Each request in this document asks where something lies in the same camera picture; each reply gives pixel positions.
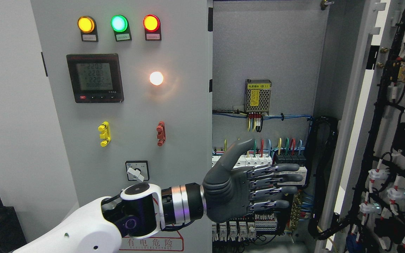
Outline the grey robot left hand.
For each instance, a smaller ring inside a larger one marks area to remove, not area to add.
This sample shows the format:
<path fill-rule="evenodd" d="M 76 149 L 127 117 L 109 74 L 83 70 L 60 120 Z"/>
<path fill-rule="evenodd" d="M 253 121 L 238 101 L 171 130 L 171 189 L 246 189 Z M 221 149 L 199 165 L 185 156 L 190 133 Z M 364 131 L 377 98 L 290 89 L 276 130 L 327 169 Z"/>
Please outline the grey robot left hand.
<path fill-rule="evenodd" d="M 302 180 L 299 165 L 281 163 L 235 168 L 241 154 L 254 146 L 255 140 L 233 143 L 206 174 L 202 186 L 207 216 L 216 223 L 274 208 L 288 208 L 284 194 L 295 194 L 296 186 L 278 186 L 278 182 Z"/>

